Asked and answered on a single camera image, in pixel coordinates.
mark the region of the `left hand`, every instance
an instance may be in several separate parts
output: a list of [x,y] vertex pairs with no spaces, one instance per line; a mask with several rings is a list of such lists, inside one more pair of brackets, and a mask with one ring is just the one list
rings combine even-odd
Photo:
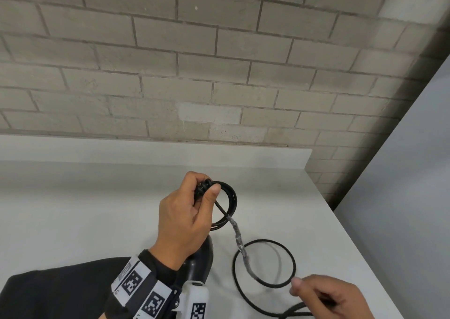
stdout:
[[214,184],[194,204],[197,184],[208,178],[202,173],[186,173],[180,188],[159,204],[158,238],[149,251],[175,271],[200,248],[211,230],[212,209],[221,186]]

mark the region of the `right hand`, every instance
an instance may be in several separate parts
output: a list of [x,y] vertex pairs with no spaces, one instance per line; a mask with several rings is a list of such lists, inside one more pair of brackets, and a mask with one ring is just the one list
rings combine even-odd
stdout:
[[[298,296],[316,319],[374,319],[372,312],[357,286],[330,276],[310,275],[292,278],[289,293]],[[319,299],[331,298],[336,302],[327,308]]]

